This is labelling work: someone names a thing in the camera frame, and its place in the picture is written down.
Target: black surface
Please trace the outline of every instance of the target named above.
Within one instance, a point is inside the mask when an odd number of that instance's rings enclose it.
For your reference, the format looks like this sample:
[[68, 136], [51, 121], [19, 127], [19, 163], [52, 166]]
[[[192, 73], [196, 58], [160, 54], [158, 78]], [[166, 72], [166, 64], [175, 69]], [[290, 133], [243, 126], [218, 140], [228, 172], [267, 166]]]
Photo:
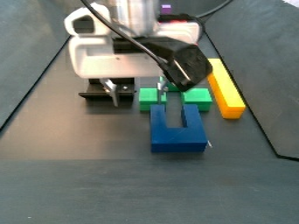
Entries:
[[[216, 57], [206, 37], [200, 49]], [[200, 114], [204, 153], [152, 154], [150, 115], [136, 101], [86, 101], [88, 84], [66, 49], [0, 133], [3, 223], [298, 222], [299, 166], [276, 158], [248, 110], [238, 121], [215, 104]], [[180, 101], [170, 94], [170, 127]]]
[[298, 21], [280, 0], [240, 0], [206, 24], [275, 152], [290, 158], [299, 158]]
[[0, 1], [0, 129], [68, 38], [62, 6], [62, 1]]

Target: yellow block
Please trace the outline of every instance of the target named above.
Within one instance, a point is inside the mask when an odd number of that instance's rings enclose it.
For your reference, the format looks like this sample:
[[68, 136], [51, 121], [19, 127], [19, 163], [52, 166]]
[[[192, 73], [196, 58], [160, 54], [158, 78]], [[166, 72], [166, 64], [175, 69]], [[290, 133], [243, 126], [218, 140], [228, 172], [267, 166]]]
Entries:
[[210, 59], [210, 63], [212, 65], [212, 73], [208, 75], [208, 82], [219, 104], [222, 117], [239, 119], [246, 110], [246, 104], [240, 98], [239, 91], [220, 59]]

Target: black cable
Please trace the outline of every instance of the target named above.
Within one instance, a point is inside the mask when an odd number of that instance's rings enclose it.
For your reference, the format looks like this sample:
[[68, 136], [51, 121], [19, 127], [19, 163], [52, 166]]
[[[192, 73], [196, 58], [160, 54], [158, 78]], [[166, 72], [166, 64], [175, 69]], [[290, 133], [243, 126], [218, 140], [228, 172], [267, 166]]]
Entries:
[[80, 0], [82, 3], [87, 6], [90, 12], [94, 14], [94, 16], [99, 19], [99, 21], [127, 41], [130, 41], [158, 63], [158, 66], [166, 70], [167, 65], [164, 61], [152, 53], [150, 49], [147, 49], [138, 41], [135, 41], [128, 35], [126, 35], [118, 27], [115, 27], [98, 13], [98, 11], [94, 9], [94, 7], [90, 5], [87, 0]]
[[212, 14], [214, 12], [219, 11], [227, 4], [230, 4], [232, 2], [232, 0], [227, 0], [224, 3], [222, 3], [218, 7], [215, 7], [214, 9], [206, 11], [204, 13], [202, 13], [200, 15], [196, 16], [196, 18], [204, 18], [207, 17], [210, 14]]

